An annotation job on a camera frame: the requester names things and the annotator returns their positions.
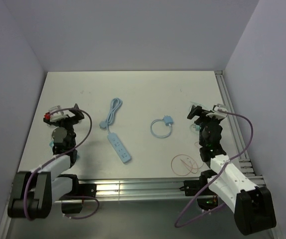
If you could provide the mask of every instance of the light blue power strip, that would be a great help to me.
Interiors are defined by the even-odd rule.
[[[120,141],[119,137],[116,133],[111,133],[109,130],[109,126],[114,123],[115,112],[121,107],[122,100],[119,98],[114,98],[111,101],[110,111],[108,113],[108,117],[105,121],[100,122],[100,128],[107,129],[108,131],[108,140],[115,152],[118,154],[119,158],[123,163],[128,163],[131,160],[131,156],[128,151],[125,149],[124,145]]]

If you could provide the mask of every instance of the tabletop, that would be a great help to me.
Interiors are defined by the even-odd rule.
[[[118,97],[123,105],[116,112],[110,131],[115,132],[132,160],[123,164],[107,139],[107,131],[99,127],[106,119],[110,102]],[[60,105],[80,109],[91,115],[93,127],[89,138],[78,148],[78,160],[64,173],[79,179],[144,179],[199,176],[207,170],[199,155],[198,132],[193,120],[186,117],[192,104],[208,109],[223,103],[216,77],[212,71],[136,71],[136,72],[49,72],[31,125],[21,158],[19,171],[31,170],[52,157],[49,144],[53,127],[43,122],[48,110]],[[173,132],[168,138],[156,138],[150,132],[154,119],[165,115],[173,118]],[[85,117],[75,125],[76,141],[88,132]],[[229,156],[237,154],[228,120],[223,127],[221,144]],[[153,127],[159,134],[168,127],[158,122]],[[189,173],[186,164],[197,165]]]

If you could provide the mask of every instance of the power outlet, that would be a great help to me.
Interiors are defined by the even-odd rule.
[[[127,163],[131,160],[130,154],[127,152],[116,133],[108,134],[108,140],[123,163]]]

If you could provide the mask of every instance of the purple cable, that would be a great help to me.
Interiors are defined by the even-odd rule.
[[[72,198],[72,199],[91,199],[91,200],[94,200],[97,202],[97,207],[96,209],[89,215],[86,215],[86,216],[83,216],[83,217],[72,217],[72,216],[67,216],[66,214],[64,215],[65,217],[69,218],[69,219],[75,219],[75,220],[79,220],[79,219],[86,219],[86,218],[89,218],[91,216],[93,216],[99,209],[99,206],[100,206],[100,202],[98,199],[96,198],[93,198],[93,197],[90,197],[90,196],[67,196],[69,198]]]
[[[228,115],[232,115],[232,116],[237,116],[237,117],[240,117],[240,118],[243,118],[245,119],[250,127],[251,127],[251,136],[250,136],[250,139],[247,143],[247,145],[245,146],[245,148],[243,149],[243,151],[241,151],[240,153],[238,153],[237,155],[235,155],[234,157],[231,157],[229,160],[232,161],[234,160],[235,158],[239,157],[240,155],[242,155],[249,147],[249,145],[251,144],[252,140],[253,140],[253,135],[254,135],[254,128],[253,128],[253,124],[251,123],[251,121],[246,118],[245,116],[242,116],[242,115],[239,115],[239,114],[235,114],[235,113],[230,113],[230,112],[226,112],[226,111],[221,111],[221,110],[218,110],[219,112],[222,112],[222,113],[225,113],[225,114],[228,114]],[[221,176],[221,174],[224,172],[225,168],[227,167],[229,162],[225,163],[222,167],[222,169],[219,171],[219,173],[214,177],[213,180],[211,180],[208,184],[206,184],[201,190],[199,190],[196,195],[188,202],[188,204],[185,206],[185,208],[182,210],[182,212],[178,215],[178,218],[176,219],[175,223],[174,223],[174,226],[176,228],[181,228],[181,227],[184,227],[198,219],[200,219],[202,216],[208,214],[208,213],[212,213],[216,210],[219,210],[220,208],[222,208],[223,206],[225,206],[225,203],[222,203],[221,205],[219,205],[218,207],[214,208],[213,210],[211,211],[207,211],[206,213],[203,213],[201,215],[198,215],[197,217],[194,217],[190,220],[188,220],[187,222],[179,225],[178,222],[179,220],[182,218],[182,216],[185,214],[185,212],[189,209],[189,207],[192,205],[192,203],[196,200],[196,198],[206,189],[208,188],[213,182],[215,182],[216,179],[218,179],[219,176]]]
[[[76,109],[76,108],[65,108],[65,109],[60,109],[60,110],[57,110],[57,111],[54,111],[52,113],[50,113],[49,115],[52,115],[54,113],[57,113],[57,112],[61,112],[61,111],[69,111],[69,110],[73,110],[73,111],[81,111],[82,113],[84,113],[90,120],[90,129],[89,129],[89,132],[87,133],[87,135],[84,137],[84,139],[79,143],[77,144],[76,146],[74,146],[72,149],[68,150],[67,152],[64,152],[64,153],[61,153],[53,158],[51,158],[49,161],[45,162],[44,164],[42,164],[40,167],[36,168],[32,174],[30,175],[28,181],[27,181],[27,184],[26,184],[26,187],[24,189],[24,195],[23,195],[23,211],[24,211],[24,215],[25,217],[29,220],[29,221],[32,221],[33,219],[31,219],[31,217],[29,216],[29,213],[28,213],[28,205],[27,205],[27,196],[28,196],[28,191],[29,191],[29,186],[30,186],[30,183],[33,179],[33,177],[35,176],[35,174],[41,170],[42,168],[44,168],[45,166],[47,166],[49,163],[52,163],[54,160],[56,160],[57,158],[65,155],[65,154],[68,154],[70,152],[72,152],[74,149],[76,149],[77,147],[79,147],[81,144],[83,144],[83,142],[89,137],[89,134],[92,130],[92,119],[91,119],[91,116],[85,112],[84,110],[81,110],[81,109]]]

